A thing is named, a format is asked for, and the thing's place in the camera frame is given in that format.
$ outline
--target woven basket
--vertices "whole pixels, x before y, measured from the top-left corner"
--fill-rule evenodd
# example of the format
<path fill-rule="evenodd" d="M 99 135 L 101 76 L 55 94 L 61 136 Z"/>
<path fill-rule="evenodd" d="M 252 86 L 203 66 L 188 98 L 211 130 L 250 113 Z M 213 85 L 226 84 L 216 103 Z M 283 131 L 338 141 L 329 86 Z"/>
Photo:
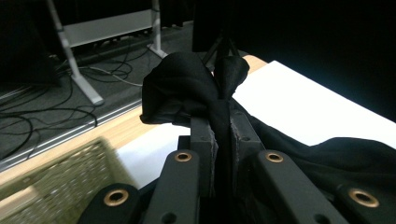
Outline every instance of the woven basket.
<path fill-rule="evenodd" d="M 0 186 L 2 201 L 28 189 L 34 195 L 20 200 L 0 223 L 76 223 L 93 196 L 113 183 L 133 184 L 114 149 L 96 139 Z"/>

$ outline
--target black backdrop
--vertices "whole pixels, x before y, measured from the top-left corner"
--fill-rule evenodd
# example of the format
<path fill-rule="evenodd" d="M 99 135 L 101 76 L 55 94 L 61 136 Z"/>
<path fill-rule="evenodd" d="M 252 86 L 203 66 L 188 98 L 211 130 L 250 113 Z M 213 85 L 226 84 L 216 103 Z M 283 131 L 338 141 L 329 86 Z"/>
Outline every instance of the black backdrop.
<path fill-rule="evenodd" d="M 49 56 L 28 7 L 0 1 L 0 86 L 57 85 Z"/>
<path fill-rule="evenodd" d="M 396 121 L 396 15 L 391 1 L 238 0 L 238 49 L 293 70 Z M 219 31 L 221 1 L 197 2 L 194 50 Z"/>

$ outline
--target black cloth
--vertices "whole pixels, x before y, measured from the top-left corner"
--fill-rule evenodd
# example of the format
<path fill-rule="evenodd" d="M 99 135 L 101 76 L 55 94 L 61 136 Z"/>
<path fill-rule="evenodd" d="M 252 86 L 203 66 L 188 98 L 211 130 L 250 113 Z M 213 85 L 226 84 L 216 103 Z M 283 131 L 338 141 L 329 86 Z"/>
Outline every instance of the black cloth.
<path fill-rule="evenodd" d="M 232 98 L 247 73 L 248 64 L 240 57 L 220 60 L 212 76 L 197 55 L 179 52 L 164 58 L 143 83 L 141 120 L 144 123 L 171 122 L 189 126 L 190 117 L 209 119 L 219 144 L 215 190 L 228 209 L 226 217 L 231 217 L 234 222 L 233 215 L 238 214 L 230 205 L 233 199 L 230 192 L 229 110 L 232 108 L 244 111 L 264 146 L 288 154 L 318 188 L 327 192 L 328 198 L 336 197 L 342 186 L 369 189 L 373 195 L 395 198 L 394 148 L 356 138 L 334 138 L 310 147 L 286 136 L 250 116 Z M 257 104 L 265 106 L 260 99 Z M 396 211 L 394 202 L 388 201 L 383 205 L 392 209 L 390 211 Z M 395 215 L 390 213 L 383 218 L 391 220 Z"/>

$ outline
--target electrical cord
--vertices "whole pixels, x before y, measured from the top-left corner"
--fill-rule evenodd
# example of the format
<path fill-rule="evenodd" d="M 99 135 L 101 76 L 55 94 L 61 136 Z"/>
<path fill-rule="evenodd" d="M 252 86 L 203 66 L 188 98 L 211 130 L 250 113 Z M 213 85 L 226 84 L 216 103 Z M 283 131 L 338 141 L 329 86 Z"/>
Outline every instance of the electrical cord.
<path fill-rule="evenodd" d="M 62 105 L 62 104 L 64 104 L 66 101 L 68 101 L 70 98 L 71 98 L 71 96 L 73 95 L 73 85 L 72 85 L 72 82 L 71 82 L 71 80 L 69 79 L 69 88 L 70 88 L 70 91 L 69 91 L 69 95 L 68 95 L 68 97 L 65 99 L 65 100 L 63 100 L 62 102 L 60 102 L 59 104 L 57 104 L 57 105 Z M 9 117 L 9 116 L 15 116 L 15 115 L 23 115 L 23 114 L 25 114 L 25 112 L 26 113 L 29 113 L 29 112 L 31 112 L 31 111 L 33 111 L 33 110 L 30 110 L 30 111 L 19 111 L 18 113 L 17 112 L 12 112 L 12 113 L 1 113 L 0 112 L 0 118 L 3 118 L 3 117 Z M 22 122 L 22 120 L 20 120 L 20 121 L 16 121 L 16 122 L 14 122 L 14 123 L 11 123 L 11 124 L 8 124 L 8 126 L 5 126 L 5 127 L 0 127 L 0 131 L 1 130 L 3 130 L 3 129 L 5 129 L 5 128 L 7 128 L 7 127 L 9 127 L 9 126 L 12 126 L 12 125 L 16 125 L 16 124 L 18 124 L 19 122 Z"/>
<path fill-rule="evenodd" d="M 28 91 L 23 91 L 21 94 L 15 94 L 13 96 L 9 96 L 9 99 L 0 103 L 0 106 L 12 105 L 15 102 L 17 102 L 25 97 L 29 97 L 29 96 L 31 96 L 31 94 L 39 92 L 39 91 L 40 91 L 40 89 L 30 89 Z"/>
<path fill-rule="evenodd" d="M 97 78 L 94 76 L 99 76 L 99 77 L 113 77 L 113 76 L 117 76 L 123 80 L 125 80 L 126 78 L 128 78 L 128 74 L 119 74 L 119 75 L 115 75 L 115 74 L 111 74 L 110 72 L 107 72 L 104 69 L 92 69 L 91 67 L 79 67 L 80 72 L 82 75 L 95 80 L 95 81 L 99 81 L 99 82 L 103 82 L 103 83 L 115 83 L 115 82 L 120 82 L 119 80 L 103 80 L 101 78 Z"/>
<path fill-rule="evenodd" d="M 32 148 L 32 150 L 29 152 L 29 154 L 26 157 L 26 160 L 29 160 L 30 157 L 33 155 L 33 152 L 35 152 L 35 149 L 38 147 L 38 145 L 41 142 L 41 134 L 39 130 L 34 130 L 35 133 L 37 133 L 37 141 L 35 142 L 35 146 Z"/>
<path fill-rule="evenodd" d="M 98 68 L 98 67 L 81 67 L 81 68 L 83 68 L 83 69 L 91 69 L 91 70 L 96 70 L 96 71 L 102 72 L 102 73 L 107 74 L 109 76 L 113 76 L 114 78 L 118 79 L 119 81 L 127 83 L 127 84 L 132 85 L 132 86 L 136 86 L 136 87 L 142 87 L 143 86 L 142 84 L 129 82 L 129 81 L 125 80 L 124 78 L 121 78 L 121 77 L 119 77 L 117 75 L 111 74 L 111 72 L 108 72 L 105 69 L 101 69 L 101 68 Z"/>
<path fill-rule="evenodd" d="M 80 110 L 80 109 L 77 109 L 77 108 L 53 108 L 53 109 L 48 110 L 48 111 L 57 111 L 57 110 L 72 111 L 73 113 L 72 113 L 67 119 L 58 120 L 58 121 L 52 122 L 52 123 L 46 123 L 46 122 L 44 122 L 43 120 L 38 119 L 38 118 L 30 118 L 30 119 L 27 119 L 27 118 L 24 118 L 24 117 L 22 117 L 22 116 L 7 116 L 7 117 L 2 117 L 2 118 L 0 118 L 0 119 L 10 119 L 10 118 L 16 118 L 16 117 L 18 117 L 18 118 L 23 118 L 23 121 L 26 121 L 26 120 L 31 121 L 32 125 L 33 125 L 32 120 L 38 120 L 39 122 L 44 123 L 45 125 L 47 125 L 47 127 L 35 128 L 35 130 L 51 130 L 51 129 L 52 129 L 52 130 L 57 130 L 57 129 L 61 130 L 61 129 L 77 128 L 79 125 L 78 125 L 78 126 L 73 126 L 73 127 L 70 127 L 70 128 L 51 128 L 51 127 L 56 126 L 56 125 L 59 125 L 59 124 L 64 124 L 64 123 L 69 122 L 69 121 L 72 121 L 72 120 L 85 119 L 86 117 L 91 116 L 91 117 L 93 117 L 94 120 L 95 120 L 94 126 L 97 127 L 97 118 L 96 118 L 96 116 L 92 113 L 92 111 L 85 111 L 85 110 Z M 73 117 L 73 115 L 74 115 L 76 112 L 84 113 L 85 116 L 84 116 L 84 117 L 81 117 L 81 118 L 74 118 L 74 119 L 71 119 L 71 117 Z M 22 120 L 16 121 L 16 122 L 13 122 L 13 123 L 11 123 L 11 124 L 8 124 L 7 126 L 1 127 L 0 130 L 4 130 L 5 128 L 8 128 L 8 127 L 10 127 L 10 126 L 12 126 L 12 125 L 15 125 L 15 124 L 17 124 L 17 123 L 20 123 L 20 122 L 22 122 Z M 7 133 L 7 132 L 0 132 L 0 134 L 7 134 L 7 135 L 22 135 L 22 134 L 27 134 L 27 133 L 29 133 L 29 132 L 22 132 L 22 133 Z"/>
<path fill-rule="evenodd" d="M 63 105 L 64 103 L 66 103 L 67 101 L 69 101 L 70 98 L 71 98 L 72 95 L 73 95 L 73 83 L 72 83 L 72 80 L 71 80 L 71 77 L 70 77 L 70 76 L 69 76 L 69 89 L 70 89 L 70 91 L 69 91 L 68 96 L 67 96 L 64 100 L 62 100 L 60 103 L 58 103 L 58 104 L 56 104 L 56 105 L 52 105 L 52 106 L 50 106 L 50 107 L 48 107 L 48 108 L 40 109 L 40 110 L 25 110 L 25 111 L 6 112 L 6 113 L 4 112 L 4 111 L 9 110 L 9 109 L 11 109 L 11 108 L 14 108 L 14 107 L 16 107 L 16 106 L 18 106 L 18 105 L 23 105 L 23 104 L 26 104 L 26 103 L 28 103 L 28 102 L 31 102 L 32 100 L 37 99 L 37 98 L 38 98 L 38 96 L 37 96 L 37 97 L 35 97 L 34 99 L 31 99 L 31 100 L 29 100 L 29 101 L 24 102 L 23 104 L 18 104 L 18 105 L 14 105 L 14 106 L 11 106 L 11 107 L 6 108 L 6 109 L 1 109 L 1 110 L 0 110 L 0 115 L 23 115 L 23 114 L 29 114 L 29 113 L 32 113 L 32 112 L 35 113 L 35 112 L 37 112 L 37 111 L 45 111 L 45 110 L 48 110 L 48 109 L 52 109 L 52 108 L 54 108 L 54 107 L 56 107 L 56 106 Z M 47 92 L 48 92 L 48 89 L 46 89 L 46 91 L 43 92 L 42 94 L 40 94 L 39 96 L 41 96 L 41 95 L 43 95 L 43 94 L 45 94 L 45 93 L 47 93 Z"/>
<path fill-rule="evenodd" d="M 34 129 L 34 128 L 33 128 L 33 123 L 32 123 L 32 121 L 30 121 L 29 119 L 26 119 L 26 118 L 24 118 L 24 117 L 22 117 L 22 116 L 9 116 L 9 117 L 7 117 L 7 118 L 8 118 L 8 119 L 10 119 L 10 118 L 16 118 L 16 119 L 22 119 L 22 120 L 26 121 L 27 124 L 29 125 L 29 131 L 30 131 L 30 132 L 28 132 L 27 137 L 22 141 L 22 143 L 19 144 L 17 147 L 11 149 L 11 150 L 5 155 L 4 158 L 9 157 L 9 156 L 13 155 L 14 153 L 16 153 L 18 150 L 20 150 L 20 149 L 30 140 L 30 138 L 32 137 L 32 134 L 33 134 L 33 129 Z"/>
<path fill-rule="evenodd" d="M 80 109 L 82 107 L 91 107 L 92 108 L 91 111 L 86 111 L 87 113 L 93 113 L 93 111 L 96 108 L 96 106 L 92 106 L 92 105 L 81 105 L 81 106 L 78 106 L 76 108 Z M 55 125 L 58 125 L 58 124 L 65 124 L 66 122 L 69 122 L 69 121 L 72 121 L 72 120 L 85 119 L 86 117 L 88 117 L 88 115 L 86 114 L 85 116 L 83 116 L 81 118 L 73 118 L 73 116 L 76 114 L 76 112 L 77 111 L 73 111 L 66 119 L 61 119 L 61 120 L 58 120 L 58 121 L 52 122 L 52 123 L 46 122 L 46 121 L 44 121 L 42 119 L 38 119 L 38 118 L 31 118 L 31 119 L 36 120 L 36 121 L 38 121 L 38 122 L 40 122 L 40 123 L 42 123 L 44 125 L 47 125 L 47 126 L 55 126 Z"/>
<path fill-rule="evenodd" d="M 14 90 L 14 91 L 8 92 L 8 93 L 6 93 L 6 94 L 0 96 L 0 101 L 6 99 L 6 98 L 8 98 L 8 97 L 11 97 L 11 96 L 13 96 L 13 95 L 16 95 L 16 94 L 18 94 L 18 93 L 20 93 L 20 92 L 28 91 L 29 89 L 31 89 L 31 87 L 24 87 L 24 86 L 19 87 L 19 88 L 17 88 L 17 89 Z"/>
<path fill-rule="evenodd" d="M 35 100 L 35 99 L 38 99 L 39 97 L 43 96 L 43 95 L 46 94 L 48 91 L 49 91 L 48 88 L 44 89 L 44 90 L 41 91 L 41 92 L 40 92 L 40 90 L 38 90 L 38 95 L 34 96 L 33 98 L 27 99 L 27 100 L 24 101 L 24 102 L 18 103 L 18 104 L 16 104 L 16 105 L 12 105 L 12 106 L 7 107 L 7 108 L 2 108 L 2 109 L 0 109 L 0 112 L 6 111 L 6 110 L 10 110 L 10 109 L 15 108 L 15 107 L 18 107 L 18 106 L 20 106 L 20 105 L 25 105 L 25 104 L 27 104 L 27 103 L 29 103 L 29 102 L 31 102 L 31 101 L 33 101 L 33 100 Z M 18 102 L 18 100 L 16 100 L 16 101 L 14 100 L 13 102 L 8 103 L 8 104 L 11 105 L 11 104 L 13 104 L 13 103 L 15 103 L 15 102 Z"/>

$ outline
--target brass eyelet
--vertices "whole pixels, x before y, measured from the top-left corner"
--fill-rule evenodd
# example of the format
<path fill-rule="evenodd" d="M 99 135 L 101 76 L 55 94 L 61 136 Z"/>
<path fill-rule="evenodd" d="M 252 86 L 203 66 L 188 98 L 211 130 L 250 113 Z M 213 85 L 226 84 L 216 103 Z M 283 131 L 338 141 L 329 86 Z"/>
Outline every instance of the brass eyelet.
<path fill-rule="evenodd" d="M 191 160 L 191 158 L 192 158 L 192 155 L 187 152 L 180 152 L 180 153 L 177 153 L 175 156 L 176 161 L 189 161 L 189 160 Z"/>
<path fill-rule="evenodd" d="M 348 195 L 353 201 L 363 206 L 371 208 L 379 206 L 378 199 L 365 190 L 350 189 Z"/>
<path fill-rule="evenodd" d="M 265 158 L 271 162 L 282 162 L 283 157 L 275 152 L 269 152 L 265 155 Z"/>
<path fill-rule="evenodd" d="M 125 189 L 113 189 L 106 194 L 104 202 L 105 205 L 114 207 L 125 203 L 128 197 L 129 193 Z"/>

